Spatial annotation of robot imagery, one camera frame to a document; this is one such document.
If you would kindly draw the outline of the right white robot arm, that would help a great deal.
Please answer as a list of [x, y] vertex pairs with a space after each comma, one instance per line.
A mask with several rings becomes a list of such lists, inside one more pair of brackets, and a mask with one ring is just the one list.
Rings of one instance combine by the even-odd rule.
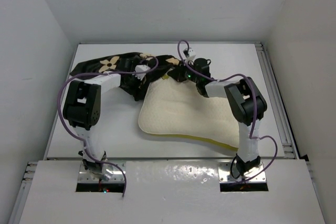
[[234, 158], [240, 176], [260, 165], [259, 126], [267, 110], [267, 102], [254, 81], [243, 76], [239, 81], [220, 81], [211, 77], [209, 59], [181, 61], [168, 72], [177, 82], [191, 81], [205, 98], [225, 98], [238, 122], [239, 147]]

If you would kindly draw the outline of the cream foam pillow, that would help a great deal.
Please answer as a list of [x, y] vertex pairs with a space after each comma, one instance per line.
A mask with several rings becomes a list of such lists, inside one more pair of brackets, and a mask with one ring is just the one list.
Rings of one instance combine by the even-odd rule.
[[184, 137], [236, 150], [238, 122], [226, 98], [205, 98], [191, 81], [166, 76], [152, 82], [138, 117], [148, 134]]

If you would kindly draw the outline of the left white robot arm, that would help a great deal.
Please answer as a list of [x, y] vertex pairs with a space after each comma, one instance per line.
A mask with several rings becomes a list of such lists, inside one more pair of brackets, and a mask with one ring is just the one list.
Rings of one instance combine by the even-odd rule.
[[85, 170], [103, 180], [110, 179], [118, 168], [107, 161], [98, 138], [92, 136], [101, 115], [101, 98], [114, 88], [139, 86], [147, 71], [144, 65], [136, 68], [134, 73], [105, 72], [85, 81], [72, 80], [68, 87], [62, 118], [73, 127], [75, 138], [82, 142], [80, 153]]

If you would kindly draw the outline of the black floral pillowcase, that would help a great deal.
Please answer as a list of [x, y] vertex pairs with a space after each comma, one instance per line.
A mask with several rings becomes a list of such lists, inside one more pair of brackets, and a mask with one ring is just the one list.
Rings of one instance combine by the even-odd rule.
[[[81, 73], [104, 73], [110, 71], [121, 71], [120, 88], [123, 90], [123, 75], [134, 74], [137, 65], [147, 65], [154, 68], [153, 71], [147, 73], [146, 80], [150, 85], [162, 78], [168, 71], [180, 65], [180, 61], [172, 55], [153, 56], [143, 52], [127, 52], [105, 56], [101, 58], [91, 59], [78, 63], [70, 73], [73, 77]], [[132, 95], [135, 101], [143, 100], [147, 90], [124, 90]]]

